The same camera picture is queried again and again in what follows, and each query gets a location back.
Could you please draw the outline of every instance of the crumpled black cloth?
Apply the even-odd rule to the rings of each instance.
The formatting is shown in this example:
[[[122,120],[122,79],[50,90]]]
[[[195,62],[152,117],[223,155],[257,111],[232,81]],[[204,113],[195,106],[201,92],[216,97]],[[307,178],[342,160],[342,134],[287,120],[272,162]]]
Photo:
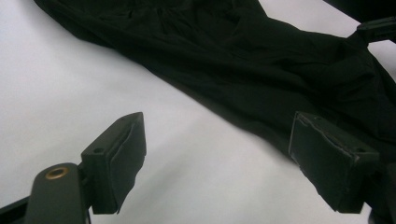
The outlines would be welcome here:
[[[296,111],[396,161],[396,84],[361,38],[301,31],[257,0],[35,0],[287,154]]]

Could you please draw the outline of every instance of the black garment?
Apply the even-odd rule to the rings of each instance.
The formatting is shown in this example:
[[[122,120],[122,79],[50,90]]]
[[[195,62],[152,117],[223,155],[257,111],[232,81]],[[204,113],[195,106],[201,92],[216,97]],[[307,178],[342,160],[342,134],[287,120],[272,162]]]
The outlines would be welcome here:
[[[396,85],[359,36],[309,33],[257,0],[35,0],[75,36],[118,50],[287,154],[296,111],[396,161]]]

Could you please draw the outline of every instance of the white tabletop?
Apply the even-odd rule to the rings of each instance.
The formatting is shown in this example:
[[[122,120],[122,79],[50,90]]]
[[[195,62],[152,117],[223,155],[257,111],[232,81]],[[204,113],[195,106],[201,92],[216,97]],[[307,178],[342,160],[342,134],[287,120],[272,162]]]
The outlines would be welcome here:
[[[348,36],[358,23],[320,0],[266,0],[267,14]],[[142,111],[148,155],[118,215],[92,223],[367,223],[318,196],[267,142],[216,116],[144,67],[73,37],[33,0],[0,0],[0,207],[35,175],[81,151],[117,118]],[[396,45],[372,53],[396,74]]]

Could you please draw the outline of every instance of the white table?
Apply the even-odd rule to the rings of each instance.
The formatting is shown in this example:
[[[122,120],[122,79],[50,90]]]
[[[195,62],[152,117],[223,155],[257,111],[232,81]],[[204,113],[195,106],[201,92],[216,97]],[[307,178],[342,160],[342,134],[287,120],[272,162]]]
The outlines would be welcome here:
[[[262,1],[300,29],[348,36],[358,25],[320,0]],[[92,223],[367,223],[341,215],[299,168],[112,49],[76,39],[33,0],[0,0],[0,207],[35,175],[80,152],[117,118],[142,111],[148,155],[118,215]],[[372,53],[396,74],[396,45]]]

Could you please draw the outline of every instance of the black cloth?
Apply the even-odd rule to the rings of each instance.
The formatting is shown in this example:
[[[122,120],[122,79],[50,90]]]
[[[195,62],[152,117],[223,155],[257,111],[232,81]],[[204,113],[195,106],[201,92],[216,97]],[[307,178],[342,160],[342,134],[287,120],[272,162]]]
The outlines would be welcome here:
[[[396,84],[358,35],[301,31],[257,0],[35,1],[285,154],[304,111],[396,161]]]

